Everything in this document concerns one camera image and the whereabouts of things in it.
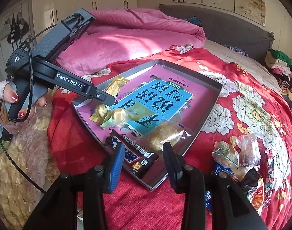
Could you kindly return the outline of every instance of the pink comforter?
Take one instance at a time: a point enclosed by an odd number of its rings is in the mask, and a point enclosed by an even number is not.
[[[205,44],[203,29],[154,9],[91,10],[97,19],[56,59],[76,75],[93,74],[107,64],[143,58],[171,45]]]

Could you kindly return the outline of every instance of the bread in plastic bag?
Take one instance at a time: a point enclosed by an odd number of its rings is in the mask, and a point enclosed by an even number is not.
[[[161,154],[165,142],[170,142],[173,147],[179,141],[188,139],[192,135],[191,130],[163,120],[150,132],[137,139],[136,143],[148,150]]]

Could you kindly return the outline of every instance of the red fabric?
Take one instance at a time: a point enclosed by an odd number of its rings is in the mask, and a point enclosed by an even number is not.
[[[292,215],[292,114],[287,103],[279,94],[260,85],[249,73],[239,68],[235,63],[228,64],[207,50],[199,48],[184,54],[165,51],[144,59],[109,64],[107,66],[111,70],[109,76],[93,78],[92,83],[97,85],[132,67],[157,58],[174,62],[195,71],[204,71],[200,69],[200,65],[203,65],[209,71],[221,73],[231,81],[238,80],[250,85],[264,100],[263,108],[269,114],[276,115],[277,119],[285,124],[284,129],[288,133],[283,135],[282,139],[287,146],[291,161],[291,173],[288,177],[291,189],[285,188],[286,195],[281,189],[277,192],[273,191],[271,205],[268,208],[263,208],[261,215],[268,229],[281,229]],[[214,149],[214,143],[221,140],[229,143],[231,136],[243,135],[237,127],[237,122],[243,126],[245,124],[237,118],[231,99],[238,95],[239,92],[233,92],[228,97],[219,97],[217,101],[218,104],[230,110],[231,119],[235,123],[233,129],[224,136],[217,131],[214,134],[200,132],[185,155],[188,164],[194,165],[203,172],[210,173],[213,169],[211,152]],[[107,156],[71,106],[71,101],[76,97],[77,95],[74,93],[61,94],[60,91],[53,95],[53,114],[48,128],[50,150],[57,166],[60,172],[69,172],[70,174],[86,172]],[[265,163],[267,160],[265,148],[260,139],[258,139],[258,143],[262,156],[260,173],[265,180],[268,174]],[[278,196],[278,193],[283,194],[284,198]],[[82,202],[82,195],[79,195],[78,202]],[[111,195],[104,195],[104,202],[110,229],[180,229],[184,195],[175,194],[168,180],[164,181],[154,192],[148,192],[123,171],[117,189]],[[211,229],[211,216],[208,213],[206,220],[207,229]]]

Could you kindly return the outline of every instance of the snack wrapper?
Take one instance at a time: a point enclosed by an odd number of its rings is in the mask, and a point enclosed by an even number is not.
[[[217,175],[219,172],[225,172],[230,178],[235,182],[238,183],[239,179],[236,178],[233,171],[230,168],[224,168],[222,165],[215,163],[215,167],[212,171],[213,175]],[[212,199],[210,191],[205,191],[205,206],[206,208],[211,211]]]
[[[239,136],[236,139],[236,143],[241,150],[239,153],[239,167],[232,167],[232,171],[237,178],[243,180],[248,171],[260,165],[261,155],[256,134]]]
[[[259,177],[257,187],[252,187],[251,190],[248,192],[247,199],[256,209],[257,213],[261,215],[264,200],[264,183],[262,176]]]
[[[128,82],[129,80],[125,79],[124,77],[116,76],[104,91],[116,97],[119,89]],[[94,121],[95,123],[97,122],[102,124],[107,113],[108,107],[104,104],[98,104],[89,119]]]
[[[106,143],[112,145],[114,148],[117,143],[122,142],[125,145],[125,162],[129,165],[130,171],[138,178],[142,179],[149,168],[154,164],[155,160],[159,158],[158,154],[148,152],[125,134],[120,135],[114,129],[110,133],[111,139],[107,139]]]
[[[118,108],[109,111],[100,127],[122,128],[129,121],[138,121],[154,114],[152,110],[149,110],[142,103],[137,101],[133,106],[128,108]]]
[[[239,153],[235,148],[224,141],[215,144],[212,152],[213,159],[225,168],[235,168],[239,166]]]
[[[192,137],[192,133],[189,131],[183,126],[163,120],[157,127],[137,139],[136,142],[148,150],[161,154],[165,142],[170,142],[173,147],[181,139]]]

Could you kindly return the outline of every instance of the plastic bag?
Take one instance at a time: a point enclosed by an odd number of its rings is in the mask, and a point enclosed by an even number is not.
[[[241,150],[239,153],[239,167],[231,169],[236,177],[242,180],[252,168],[259,169],[261,155],[255,134],[239,136],[236,139],[236,143]]]
[[[239,166],[239,154],[235,148],[224,141],[215,144],[212,152],[213,159],[224,168],[236,168]]]
[[[154,114],[155,113],[152,110],[149,110],[142,103],[136,102],[133,106],[128,108],[118,108],[109,111],[100,127],[122,128],[129,121],[138,121]]]
[[[183,126],[169,121],[162,121],[146,135],[137,139],[136,143],[150,151],[161,154],[165,142],[170,142],[173,147],[179,141],[188,139],[192,135],[191,130]]]

